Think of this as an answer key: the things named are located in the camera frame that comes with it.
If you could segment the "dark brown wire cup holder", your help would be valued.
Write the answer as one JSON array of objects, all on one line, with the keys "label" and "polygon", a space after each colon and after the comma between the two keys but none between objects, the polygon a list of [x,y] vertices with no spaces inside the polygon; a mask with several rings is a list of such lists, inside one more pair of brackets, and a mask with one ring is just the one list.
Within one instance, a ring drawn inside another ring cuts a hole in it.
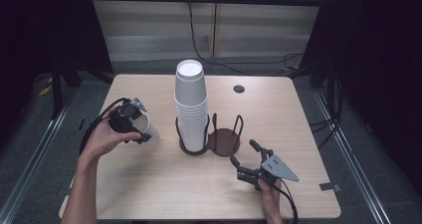
[{"label": "dark brown wire cup holder", "polygon": [[200,142],[200,148],[195,151],[187,148],[187,145],[181,135],[178,119],[175,120],[175,125],[179,136],[179,146],[184,153],[192,156],[198,156],[208,150],[211,150],[219,156],[228,157],[235,154],[240,147],[240,137],[244,127],[244,121],[238,114],[232,129],[218,128],[217,115],[214,113],[212,117],[207,119],[207,124],[204,127],[204,140]]}]

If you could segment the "black metal stand leg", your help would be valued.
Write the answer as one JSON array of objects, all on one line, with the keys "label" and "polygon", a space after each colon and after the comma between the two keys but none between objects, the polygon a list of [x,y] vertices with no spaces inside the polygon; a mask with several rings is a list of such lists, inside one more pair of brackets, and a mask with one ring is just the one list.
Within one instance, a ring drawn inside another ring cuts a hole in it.
[{"label": "black metal stand leg", "polygon": [[330,62],[328,66],[328,75],[327,75],[327,107],[330,113],[331,118],[334,117],[335,107],[334,107],[334,92],[335,92],[335,73],[334,73],[334,63]]},{"label": "black metal stand leg", "polygon": [[63,108],[62,80],[61,80],[60,67],[57,62],[55,62],[52,65],[52,88],[53,88],[52,119],[55,119]]}]

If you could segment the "person's left hand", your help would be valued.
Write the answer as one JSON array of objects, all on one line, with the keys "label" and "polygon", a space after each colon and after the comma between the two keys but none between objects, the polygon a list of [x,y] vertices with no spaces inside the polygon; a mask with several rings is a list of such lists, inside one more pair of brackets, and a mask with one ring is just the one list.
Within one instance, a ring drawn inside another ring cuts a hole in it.
[{"label": "person's left hand", "polygon": [[80,154],[79,160],[84,160],[85,162],[98,161],[103,155],[111,152],[121,142],[141,138],[139,132],[132,131],[119,133],[110,127],[108,116],[116,109],[117,106],[114,106],[108,112],[101,115],[100,121],[90,134],[88,141]]}]

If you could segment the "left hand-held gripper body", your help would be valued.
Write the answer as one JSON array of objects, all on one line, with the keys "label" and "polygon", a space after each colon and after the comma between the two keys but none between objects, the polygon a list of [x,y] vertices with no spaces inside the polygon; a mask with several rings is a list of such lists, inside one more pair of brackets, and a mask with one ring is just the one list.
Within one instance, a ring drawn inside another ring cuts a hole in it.
[{"label": "left hand-held gripper body", "polygon": [[140,125],[136,124],[140,117],[147,112],[146,107],[142,104],[139,98],[119,99],[118,106],[108,115],[108,124],[116,132],[140,132]]}]

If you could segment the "dark curtain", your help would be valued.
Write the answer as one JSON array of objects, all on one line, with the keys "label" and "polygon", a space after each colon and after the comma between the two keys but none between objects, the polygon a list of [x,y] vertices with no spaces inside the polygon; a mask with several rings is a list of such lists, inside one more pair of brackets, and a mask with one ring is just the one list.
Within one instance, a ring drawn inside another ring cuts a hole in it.
[{"label": "dark curtain", "polygon": [[322,0],[300,67],[337,75],[422,196],[422,0]]},{"label": "dark curtain", "polygon": [[50,73],[74,87],[79,71],[112,71],[93,0],[0,0],[0,148],[37,76]]}]

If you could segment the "yellow floor tape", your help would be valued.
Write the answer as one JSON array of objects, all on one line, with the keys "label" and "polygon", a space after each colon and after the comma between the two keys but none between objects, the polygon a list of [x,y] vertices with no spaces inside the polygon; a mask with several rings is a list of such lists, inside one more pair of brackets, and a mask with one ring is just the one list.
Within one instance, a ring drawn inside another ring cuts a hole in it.
[{"label": "yellow floor tape", "polygon": [[42,96],[44,96],[44,95],[46,95],[50,90],[51,90],[51,88],[53,87],[53,85],[51,85],[51,84],[49,84],[49,85],[45,85],[42,89],[41,89],[41,91],[38,93],[38,96],[39,97],[42,97]]}]

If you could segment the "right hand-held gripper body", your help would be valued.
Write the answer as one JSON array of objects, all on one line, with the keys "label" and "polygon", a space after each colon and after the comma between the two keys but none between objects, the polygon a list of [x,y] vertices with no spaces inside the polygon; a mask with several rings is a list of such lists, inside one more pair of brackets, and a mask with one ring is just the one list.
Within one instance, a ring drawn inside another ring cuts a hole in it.
[{"label": "right hand-held gripper body", "polygon": [[236,160],[237,179],[247,182],[260,190],[259,179],[265,180],[269,185],[275,184],[278,180],[288,179],[298,182],[299,177],[276,155],[265,154],[262,157],[260,166],[256,169],[247,168]]}]

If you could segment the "person's right hand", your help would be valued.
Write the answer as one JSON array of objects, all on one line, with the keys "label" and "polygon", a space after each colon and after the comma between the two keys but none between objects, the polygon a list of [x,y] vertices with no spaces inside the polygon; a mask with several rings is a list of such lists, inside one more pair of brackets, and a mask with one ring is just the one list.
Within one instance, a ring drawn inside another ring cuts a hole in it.
[{"label": "person's right hand", "polygon": [[258,180],[261,188],[261,207],[267,224],[283,224],[280,212],[280,192],[263,179]]}]

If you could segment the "stack of white paper cups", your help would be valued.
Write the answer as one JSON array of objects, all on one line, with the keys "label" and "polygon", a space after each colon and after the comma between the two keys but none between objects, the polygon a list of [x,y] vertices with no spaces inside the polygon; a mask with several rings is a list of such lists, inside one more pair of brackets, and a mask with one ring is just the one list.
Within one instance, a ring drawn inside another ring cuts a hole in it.
[{"label": "stack of white paper cups", "polygon": [[177,128],[187,151],[199,152],[206,144],[208,94],[202,65],[184,60],[177,65],[174,100]]}]

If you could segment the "single white paper cup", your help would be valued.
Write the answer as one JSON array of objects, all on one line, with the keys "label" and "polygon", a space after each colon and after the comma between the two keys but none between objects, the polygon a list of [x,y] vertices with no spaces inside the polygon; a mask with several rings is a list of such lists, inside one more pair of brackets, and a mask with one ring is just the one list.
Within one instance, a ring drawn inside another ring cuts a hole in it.
[{"label": "single white paper cup", "polygon": [[151,121],[150,117],[146,113],[142,114],[140,117],[135,119],[133,121],[133,126],[137,128],[139,131],[148,133],[151,135],[151,139],[147,143],[142,143],[142,144],[149,144],[149,145],[158,144],[159,139],[160,139],[160,134],[157,128],[155,127],[155,125],[153,124],[153,122]]}]

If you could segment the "metal floor rail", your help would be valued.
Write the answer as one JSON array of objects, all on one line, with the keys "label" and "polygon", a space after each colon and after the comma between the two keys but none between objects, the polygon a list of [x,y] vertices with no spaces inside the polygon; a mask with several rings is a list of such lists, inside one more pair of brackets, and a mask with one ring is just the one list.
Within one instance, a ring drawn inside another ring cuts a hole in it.
[{"label": "metal floor rail", "polygon": [[43,136],[36,141],[36,148],[28,158],[25,168],[19,172],[19,179],[16,181],[3,205],[0,207],[0,224],[11,224],[13,222],[29,187],[41,166],[41,162],[44,160],[53,139],[66,117],[69,105],[72,103],[77,90],[77,88],[70,89],[68,98],[59,106],[59,110],[49,120],[49,124],[44,130]]},{"label": "metal floor rail", "polygon": [[392,224],[383,204],[354,154],[348,139],[338,122],[334,120],[333,114],[328,110],[328,103],[323,93],[317,91],[315,92],[315,97],[325,121],[328,123],[330,133],[334,137],[376,224]]}]

